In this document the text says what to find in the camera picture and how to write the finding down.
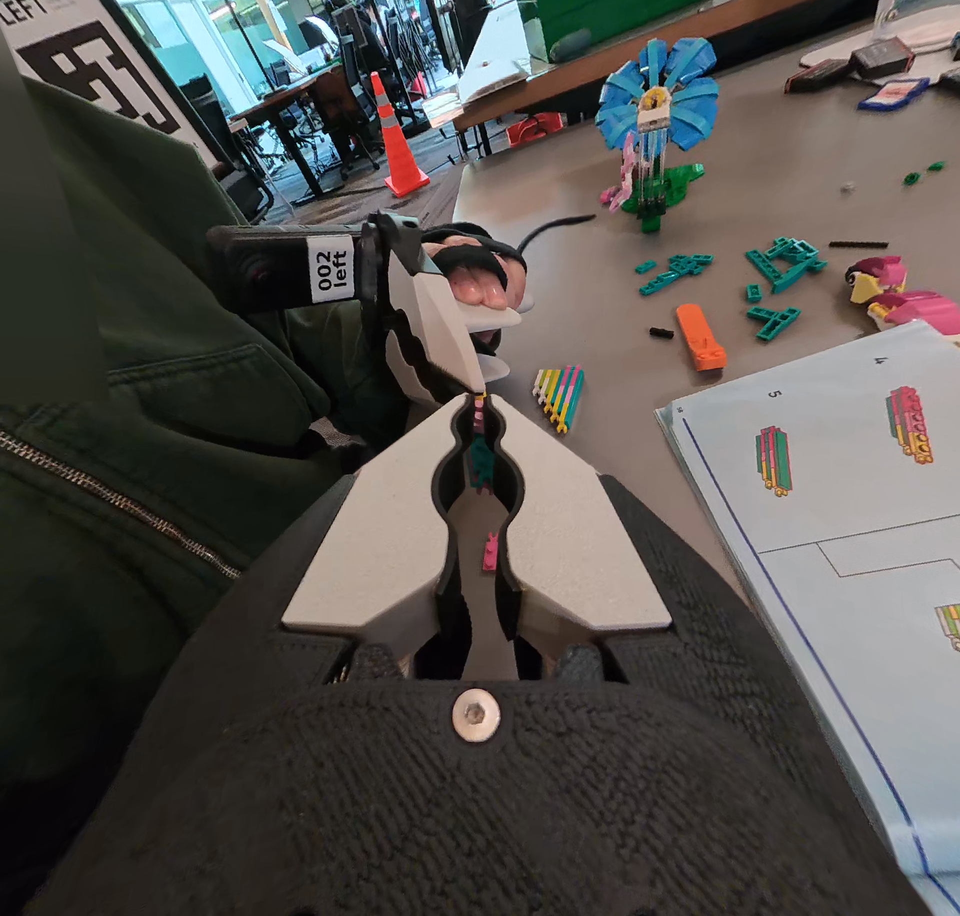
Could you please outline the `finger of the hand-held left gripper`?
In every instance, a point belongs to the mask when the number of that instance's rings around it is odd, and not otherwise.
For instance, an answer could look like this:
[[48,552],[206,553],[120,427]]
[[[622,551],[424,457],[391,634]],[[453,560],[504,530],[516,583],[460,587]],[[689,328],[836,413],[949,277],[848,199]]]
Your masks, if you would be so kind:
[[403,393],[421,406],[441,406],[452,399],[452,378],[429,357],[426,343],[408,324],[390,324],[385,356]]
[[438,271],[410,273],[390,252],[386,292],[386,323],[408,324],[421,337],[432,362],[452,378],[452,395],[484,393],[479,358],[447,278]]

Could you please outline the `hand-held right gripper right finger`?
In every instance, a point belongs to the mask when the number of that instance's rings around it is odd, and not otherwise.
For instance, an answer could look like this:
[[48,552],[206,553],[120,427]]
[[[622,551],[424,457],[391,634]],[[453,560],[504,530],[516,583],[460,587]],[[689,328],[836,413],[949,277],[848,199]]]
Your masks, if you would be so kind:
[[495,603],[507,640],[559,658],[574,644],[672,618],[593,466],[498,396],[487,399],[498,530]]

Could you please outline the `multicolour lego plate assembly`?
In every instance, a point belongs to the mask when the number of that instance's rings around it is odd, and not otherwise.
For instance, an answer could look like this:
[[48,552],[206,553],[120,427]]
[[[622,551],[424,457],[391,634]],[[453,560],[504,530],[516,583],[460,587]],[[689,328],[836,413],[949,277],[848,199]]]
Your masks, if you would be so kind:
[[497,466],[496,443],[500,426],[497,415],[491,411],[486,392],[475,395],[472,404],[471,442],[466,452],[470,486],[477,495],[495,490]]

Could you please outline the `person's left forearm green sleeve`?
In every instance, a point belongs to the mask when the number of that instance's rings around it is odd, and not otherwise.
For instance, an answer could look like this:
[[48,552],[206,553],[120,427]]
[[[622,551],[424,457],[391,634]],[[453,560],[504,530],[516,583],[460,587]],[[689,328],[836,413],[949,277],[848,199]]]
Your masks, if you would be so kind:
[[241,221],[195,148],[75,94],[24,81],[92,281],[107,402],[47,410],[109,444],[294,457],[326,418],[382,448],[408,401],[357,303],[228,311],[207,232]]

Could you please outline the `striped lego plate assembly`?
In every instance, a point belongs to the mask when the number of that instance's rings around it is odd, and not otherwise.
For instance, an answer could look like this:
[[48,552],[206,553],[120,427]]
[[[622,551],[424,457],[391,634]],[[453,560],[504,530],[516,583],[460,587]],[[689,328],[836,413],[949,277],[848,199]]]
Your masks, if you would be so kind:
[[559,369],[540,369],[534,376],[532,396],[558,435],[570,432],[584,381],[584,369],[579,363]]

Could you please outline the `orange lego brick separator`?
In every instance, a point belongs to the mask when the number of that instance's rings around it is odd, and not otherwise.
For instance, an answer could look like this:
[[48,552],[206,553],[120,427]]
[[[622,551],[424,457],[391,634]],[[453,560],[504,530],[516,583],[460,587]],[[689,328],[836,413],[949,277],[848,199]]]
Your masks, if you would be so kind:
[[713,372],[726,369],[727,353],[716,340],[704,311],[696,304],[683,304],[676,309],[676,319],[694,369]]

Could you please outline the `blue lego flower model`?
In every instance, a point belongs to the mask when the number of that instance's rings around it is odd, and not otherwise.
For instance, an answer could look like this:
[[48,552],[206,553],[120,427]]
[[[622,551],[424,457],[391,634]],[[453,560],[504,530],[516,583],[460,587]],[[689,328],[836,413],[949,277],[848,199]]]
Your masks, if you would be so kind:
[[708,139],[718,114],[719,85],[712,43],[684,37],[672,46],[654,38],[606,79],[595,125],[606,147],[620,153],[619,182],[601,203],[632,214],[642,233],[660,230],[668,209],[700,179],[701,164],[667,166],[671,146],[683,152]]

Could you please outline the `pink lego bird model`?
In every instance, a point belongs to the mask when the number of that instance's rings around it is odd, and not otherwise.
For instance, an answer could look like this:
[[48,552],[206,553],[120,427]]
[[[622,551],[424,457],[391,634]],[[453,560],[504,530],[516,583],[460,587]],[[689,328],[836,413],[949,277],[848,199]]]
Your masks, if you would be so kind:
[[909,289],[900,256],[865,258],[845,274],[851,303],[863,306],[879,331],[920,321],[959,343],[959,305],[935,290]]

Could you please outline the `person's left hand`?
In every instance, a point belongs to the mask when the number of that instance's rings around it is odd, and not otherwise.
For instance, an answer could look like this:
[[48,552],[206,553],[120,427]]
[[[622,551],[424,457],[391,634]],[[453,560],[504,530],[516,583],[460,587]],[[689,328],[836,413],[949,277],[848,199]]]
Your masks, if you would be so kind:
[[519,308],[527,269],[522,256],[512,247],[450,228],[431,231],[422,241],[458,301],[494,310]]

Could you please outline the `black office chair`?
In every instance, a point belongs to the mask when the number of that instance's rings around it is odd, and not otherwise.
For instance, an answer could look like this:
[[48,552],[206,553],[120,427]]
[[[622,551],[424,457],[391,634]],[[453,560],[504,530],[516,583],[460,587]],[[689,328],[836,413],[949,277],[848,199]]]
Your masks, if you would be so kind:
[[339,58],[336,65],[315,73],[308,93],[339,155],[345,180],[354,164],[354,150],[379,170],[376,155],[383,152],[383,145],[375,132],[379,126],[377,105],[361,81],[352,36],[339,38]]
[[269,214],[274,204],[274,195],[265,174],[246,154],[238,134],[230,130],[210,79],[200,75],[180,85],[180,89],[225,156],[214,169],[214,175],[246,221],[257,224]]

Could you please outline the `orange traffic cone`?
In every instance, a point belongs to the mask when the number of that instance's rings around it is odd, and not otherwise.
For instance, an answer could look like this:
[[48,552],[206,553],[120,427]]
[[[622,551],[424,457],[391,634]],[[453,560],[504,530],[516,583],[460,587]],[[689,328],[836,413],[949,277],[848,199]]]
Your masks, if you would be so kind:
[[373,71],[370,76],[390,170],[385,178],[385,185],[396,197],[406,197],[427,186],[430,177],[416,162],[378,71]]

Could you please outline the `wooden office desk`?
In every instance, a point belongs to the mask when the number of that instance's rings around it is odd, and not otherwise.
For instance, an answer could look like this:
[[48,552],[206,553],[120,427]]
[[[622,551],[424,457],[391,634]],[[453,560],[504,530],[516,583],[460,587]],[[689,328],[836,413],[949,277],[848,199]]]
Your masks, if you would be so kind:
[[[337,63],[329,64],[320,70],[323,70],[324,68],[330,68]],[[301,153],[299,145],[294,141],[293,131],[285,125],[282,118],[283,112],[294,103],[305,103],[306,101],[310,101],[313,104],[314,109],[317,111],[314,102],[308,93],[308,89],[313,83],[315,73],[320,70],[309,74],[306,78],[296,83],[290,83],[287,86],[267,94],[255,106],[240,112],[228,120],[229,129],[235,134],[238,133],[242,128],[253,128],[263,123],[268,123],[273,128],[277,136],[280,138],[287,157],[295,163],[308,186],[309,194],[302,197],[296,203],[298,206],[304,205],[312,200],[322,200],[328,198],[336,191],[325,190],[322,187],[318,175],[312,170],[310,164],[306,160],[306,157]]]

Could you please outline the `red container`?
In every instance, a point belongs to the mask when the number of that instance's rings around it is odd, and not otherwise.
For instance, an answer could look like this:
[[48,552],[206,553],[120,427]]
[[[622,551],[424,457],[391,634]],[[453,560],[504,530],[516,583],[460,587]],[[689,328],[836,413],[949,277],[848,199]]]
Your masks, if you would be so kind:
[[567,123],[562,113],[541,111],[525,116],[508,126],[507,138],[510,148],[514,148],[562,131],[566,126]]

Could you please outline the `person's green zip jacket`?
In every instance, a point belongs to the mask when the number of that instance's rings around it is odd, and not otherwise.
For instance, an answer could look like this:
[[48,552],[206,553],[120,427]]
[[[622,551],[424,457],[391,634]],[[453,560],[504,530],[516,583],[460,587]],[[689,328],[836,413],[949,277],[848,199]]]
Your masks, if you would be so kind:
[[340,478],[311,426],[357,381],[256,344],[107,374],[102,401],[2,408],[2,914],[234,579]]

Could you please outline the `teal lego frame assembly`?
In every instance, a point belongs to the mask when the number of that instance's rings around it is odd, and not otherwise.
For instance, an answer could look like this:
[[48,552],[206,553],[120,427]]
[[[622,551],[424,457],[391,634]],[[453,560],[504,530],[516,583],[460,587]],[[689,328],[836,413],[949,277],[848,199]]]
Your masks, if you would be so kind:
[[774,295],[785,292],[807,273],[823,271],[828,264],[816,246],[798,238],[779,237],[768,250],[751,249],[744,256]]

